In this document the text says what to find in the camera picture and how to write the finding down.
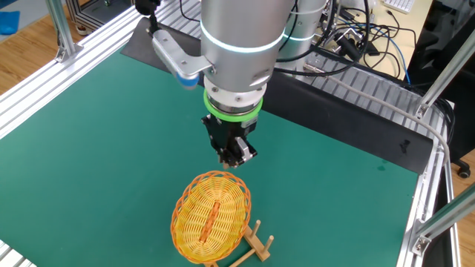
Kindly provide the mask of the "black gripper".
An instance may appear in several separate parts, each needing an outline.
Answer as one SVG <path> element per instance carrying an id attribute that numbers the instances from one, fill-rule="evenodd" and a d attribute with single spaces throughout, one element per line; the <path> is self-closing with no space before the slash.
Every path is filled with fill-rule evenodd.
<path id="1" fill-rule="evenodd" d="M 257 121 L 258 116 L 245 122 L 228 122 L 212 114 L 201 119 L 223 169 L 237 168 L 257 156 L 257 151 L 247 140 L 247 135 L 256 129 Z"/>

